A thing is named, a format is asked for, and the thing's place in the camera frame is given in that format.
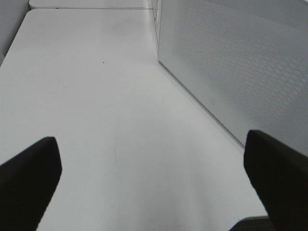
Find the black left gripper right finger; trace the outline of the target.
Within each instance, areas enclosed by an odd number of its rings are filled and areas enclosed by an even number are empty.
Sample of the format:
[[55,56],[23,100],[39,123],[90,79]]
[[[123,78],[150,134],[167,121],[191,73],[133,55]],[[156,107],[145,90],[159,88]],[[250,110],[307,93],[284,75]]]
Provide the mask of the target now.
[[260,130],[250,130],[244,168],[278,231],[308,229],[308,158]]

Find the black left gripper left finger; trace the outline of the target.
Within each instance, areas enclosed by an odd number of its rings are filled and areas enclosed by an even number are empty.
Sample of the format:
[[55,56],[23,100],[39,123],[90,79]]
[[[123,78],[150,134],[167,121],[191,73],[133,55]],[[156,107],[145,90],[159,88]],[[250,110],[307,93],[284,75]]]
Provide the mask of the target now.
[[35,231],[53,197],[62,163],[57,141],[45,137],[0,166],[0,229]]

